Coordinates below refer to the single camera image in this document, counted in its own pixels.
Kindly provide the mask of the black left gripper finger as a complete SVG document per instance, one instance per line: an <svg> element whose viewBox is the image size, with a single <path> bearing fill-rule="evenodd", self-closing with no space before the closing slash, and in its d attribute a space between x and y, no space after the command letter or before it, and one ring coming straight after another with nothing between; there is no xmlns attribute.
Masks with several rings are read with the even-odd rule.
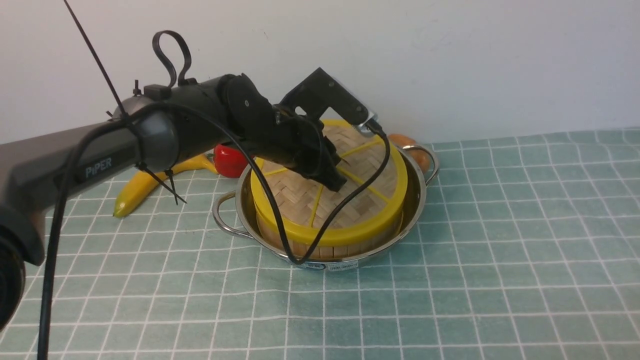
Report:
<svg viewBox="0 0 640 360"><path fill-rule="evenodd" d="M312 176L312 180L334 193L340 192L347 182L346 177L336 167L323 168Z"/></svg>

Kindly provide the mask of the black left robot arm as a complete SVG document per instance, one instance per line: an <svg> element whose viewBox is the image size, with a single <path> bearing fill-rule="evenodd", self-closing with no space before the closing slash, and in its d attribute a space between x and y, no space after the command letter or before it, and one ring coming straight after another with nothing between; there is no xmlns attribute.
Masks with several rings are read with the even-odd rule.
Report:
<svg viewBox="0 0 640 360"><path fill-rule="evenodd" d="M148 85L122 102L110 121L1 146L1 326L25 291L25 264L45 260L45 214L131 167L164 174L217 145L245 150L338 191L346 179L320 117L332 109L360 123L366 113L338 80L313 71L279 103L250 78L227 74L175 87Z"/></svg>

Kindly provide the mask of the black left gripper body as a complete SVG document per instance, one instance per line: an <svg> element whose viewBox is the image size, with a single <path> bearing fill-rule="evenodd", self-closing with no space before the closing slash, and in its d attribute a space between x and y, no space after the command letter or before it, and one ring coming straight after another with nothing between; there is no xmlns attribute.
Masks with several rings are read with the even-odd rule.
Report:
<svg viewBox="0 0 640 360"><path fill-rule="evenodd" d="M246 74L224 76L222 103L227 128L252 156L303 176L338 175L340 159L323 123L272 105Z"/></svg>

